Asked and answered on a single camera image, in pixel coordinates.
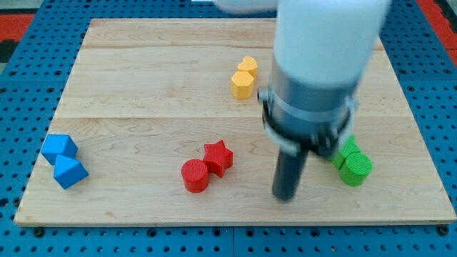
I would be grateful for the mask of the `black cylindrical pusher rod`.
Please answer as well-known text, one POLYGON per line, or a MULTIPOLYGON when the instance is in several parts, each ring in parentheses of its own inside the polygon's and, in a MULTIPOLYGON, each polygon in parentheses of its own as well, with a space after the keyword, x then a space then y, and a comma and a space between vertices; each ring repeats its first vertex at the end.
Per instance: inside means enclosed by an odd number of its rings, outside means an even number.
POLYGON ((280 150, 276 162, 272 193, 280 201, 290 201, 296 194, 308 150, 295 155, 280 150))

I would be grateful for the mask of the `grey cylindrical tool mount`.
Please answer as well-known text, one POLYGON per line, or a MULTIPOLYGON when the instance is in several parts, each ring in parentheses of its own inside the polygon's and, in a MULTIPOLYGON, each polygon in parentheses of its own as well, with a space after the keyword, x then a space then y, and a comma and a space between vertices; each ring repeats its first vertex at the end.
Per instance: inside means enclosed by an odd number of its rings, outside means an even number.
POLYGON ((293 157, 306 150, 334 155, 353 128, 356 86, 355 81, 300 81, 274 59, 268 86, 258 90, 266 133, 281 152, 293 157))

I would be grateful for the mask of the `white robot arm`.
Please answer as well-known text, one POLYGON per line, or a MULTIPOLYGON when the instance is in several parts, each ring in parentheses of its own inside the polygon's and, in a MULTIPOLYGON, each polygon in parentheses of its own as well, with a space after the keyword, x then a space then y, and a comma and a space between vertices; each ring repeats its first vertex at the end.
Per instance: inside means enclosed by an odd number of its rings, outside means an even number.
POLYGON ((279 147, 272 192, 296 193, 309 152, 328 158, 353 130, 356 88, 389 0, 217 0, 234 14, 276 12, 268 85, 258 90, 263 126, 279 147))

